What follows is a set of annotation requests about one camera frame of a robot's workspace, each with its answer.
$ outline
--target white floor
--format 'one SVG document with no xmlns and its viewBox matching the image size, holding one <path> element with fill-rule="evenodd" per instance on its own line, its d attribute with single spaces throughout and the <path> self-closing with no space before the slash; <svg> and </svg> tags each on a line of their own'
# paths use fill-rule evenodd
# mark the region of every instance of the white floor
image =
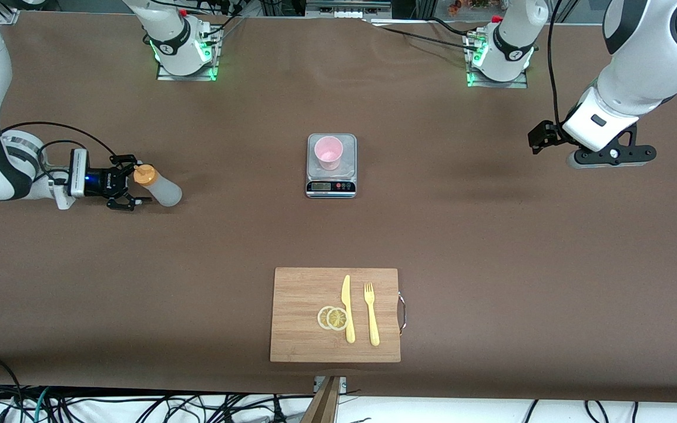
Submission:
<svg viewBox="0 0 677 423">
<path fill-rule="evenodd" d="M 171 407 L 180 404 L 172 401 Z M 242 401 L 242 405 L 260 399 L 270 398 L 266 395 L 252 395 Z M 223 397 L 203 397 L 206 405 L 221 404 Z M 100 402 L 81 402 L 70 407 L 78 418 L 86 423 L 132 423 L 137 420 L 152 402 L 125 402 L 124 404 L 100 404 Z M 286 399 L 281 402 L 287 415 L 303 412 L 307 409 L 309 399 Z M 368 423 L 419 423 L 426 421 L 456 423 L 523 423 L 531 401 L 529 399 L 435 399 L 435 398 L 401 398 L 401 397 L 342 397 L 338 407 L 336 423 L 353 423 L 365 418 Z M 604 401 L 602 404 L 608 413 L 609 423 L 630 423 L 631 402 Z M 0 412 L 5 408 L 0 404 Z M 158 407 L 148 418 L 147 423 L 161 423 L 167 413 L 165 406 Z M 188 407 L 203 417 L 199 408 Z M 599 410 L 593 407 L 594 413 L 602 421 Z M 253 421 L 259 416 L 269 415 L 266 410 L 252 410 L 234 415 L 236 423 Z M 19 421 L 17 412 L 10 412 L 6 423 Z M 642 402 L 636 416 L 637 423 L 671 423 L 677 422 L 677 404 L 663 402 Z M 197 423 L 195 416 L 178 412 L 169 423 Z M 540 401 L 535 407 L 530 423 L 591 423 L 586 415 L 582 401 Z"/>
</svg>

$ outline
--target brown table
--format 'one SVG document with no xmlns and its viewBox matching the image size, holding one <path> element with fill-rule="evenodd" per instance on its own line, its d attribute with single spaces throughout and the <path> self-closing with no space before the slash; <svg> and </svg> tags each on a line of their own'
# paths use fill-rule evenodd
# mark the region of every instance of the brown table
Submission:
<svg viewBox="0 0 677 423">
<path fill-rule="evenodd" d="M 677 97 L 642 120 L 653 163 L 575 171 L 569 147 L 527 147 L 551 117 L 545 48 L 529 89 L 476 89 L 454 48 L 251 19 L 220 80 L 173 83 L 133 16 L 25 13 L 2 31 L 2 125 L 73 124 L 185 190 L 132 214 L 0 203 L 0 358 L 22 383 L 305 392 L 340 373 L 363 394 L 677 401 Z M 609 55 L 596 26 L 558 28 L 554 49 L 565 111 Z M 312 132 L 359 139 L 355 200 L 304 196 Z M 270 363 L 275 267 L 398 268 L 402 362 Z"/>
</svg>

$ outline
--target lemon slice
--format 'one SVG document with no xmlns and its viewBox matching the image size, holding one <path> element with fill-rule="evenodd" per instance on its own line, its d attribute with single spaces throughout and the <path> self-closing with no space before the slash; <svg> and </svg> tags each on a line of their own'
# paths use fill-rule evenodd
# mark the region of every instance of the lemon slice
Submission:
<svg viewBox="0 0 677 423">
<path fill-rule="evenodd" d="M 343 308 L 333 308 L 328 311 L 328 327 L 333 330 L 344 330 L 347 324 L 346 310 Z"/>
<path fill-rule="evenodd" d="M 326 305 L 317 312 L 317 324 L 320 324 L 320 327 L 323 329 L 331 330 L 331 327 L 328 326 L 328 313 L 333 310 L 332 305 Z"/>
</svg>

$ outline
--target wooden knife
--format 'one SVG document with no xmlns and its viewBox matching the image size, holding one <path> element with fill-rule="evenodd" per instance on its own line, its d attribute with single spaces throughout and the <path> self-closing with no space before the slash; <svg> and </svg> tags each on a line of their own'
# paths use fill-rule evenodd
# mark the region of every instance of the wooden knife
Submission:
<svg viewBox="0 0 677 423">
<path fill-rule="evenodd" d="M 351 294 L 349 286 L 349 275 L 346 275 L 344 286 L 341 287 L 341 302 L 344 303 L 344 308 L 346 308 L 346 342 L 352 344 L 356 338 L 354 335 L 354 321 L 351 319 Z"/>
</svg>

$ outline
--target translucent bottle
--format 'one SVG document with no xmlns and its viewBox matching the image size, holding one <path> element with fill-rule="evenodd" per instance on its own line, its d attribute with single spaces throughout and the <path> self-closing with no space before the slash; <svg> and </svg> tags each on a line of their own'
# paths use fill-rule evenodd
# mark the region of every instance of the translucent bottle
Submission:
<svg viewBox="0 0 677 423">
<path fill-rule="evenodd" d="M 182 189 L 179 185 L 161 176 L 151 165 L 135 166 L 133 177 L 135 182 L 150 191 L 161 206 L 171 207 L 182 200 Z"/>
</svg>

